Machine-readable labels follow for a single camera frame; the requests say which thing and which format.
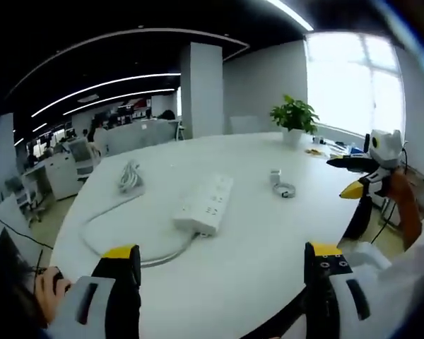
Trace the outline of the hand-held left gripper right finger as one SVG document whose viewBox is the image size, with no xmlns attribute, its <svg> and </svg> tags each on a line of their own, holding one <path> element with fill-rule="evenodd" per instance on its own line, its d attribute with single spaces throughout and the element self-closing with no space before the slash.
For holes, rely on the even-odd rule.
<svg viewBox="0 0 424 339">
<path fill-rule="evenodd" d="M 380 267 L 366 253 L 305 244 L 307 338 L 385 338 Z"/>
</svg>

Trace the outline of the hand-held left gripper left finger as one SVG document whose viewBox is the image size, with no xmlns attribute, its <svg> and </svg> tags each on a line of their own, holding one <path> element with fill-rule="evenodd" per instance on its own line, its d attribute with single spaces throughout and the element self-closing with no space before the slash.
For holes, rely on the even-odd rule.
<svg viewBox="0 0 424 339">
<path fill-rule="evenodd" d="M 141 297 L 139 246 L 110 249 L 91 275 L 67 291 L 53 322 L 50 338 L 138 338 Z"/>
</svg>

